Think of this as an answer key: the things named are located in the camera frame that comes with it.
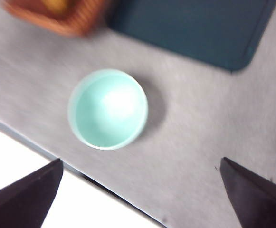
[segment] white floor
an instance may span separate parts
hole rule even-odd
[[[0,189],[49,160],[0,132]],[[158,228],[129,206],[67,170],[42,228]]]

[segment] light blue bowl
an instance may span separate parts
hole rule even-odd
[[[83,143],[114,150],[131,143],[143,130],[148,115],[146,95],[130,75],[104,69],[85,77],[68,105],[72,131]]]

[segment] woven basket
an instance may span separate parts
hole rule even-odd
[[[25,8],[19,4],[21,1],[28,0],[4,0],[2,4],[12,15],[67,36],[81,36],[88,33],[109,2],[108,0],[78,0],[69,13],[64,17],[56,18]]]

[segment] dark teal mat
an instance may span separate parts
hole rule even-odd
[[[121,0],[109,26],[228,70],[251,61],[276,0]]]

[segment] table surface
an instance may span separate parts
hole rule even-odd
[[[67,103],[88,73],[116,68],[144,88],[149,119],[132,144],[82,144]],[[251,64],[230,73],[102,26],[66,38],[0,8],[0,126],[59,157],[167,227],[240,227],[224,156],[276,183],[276,8]]]

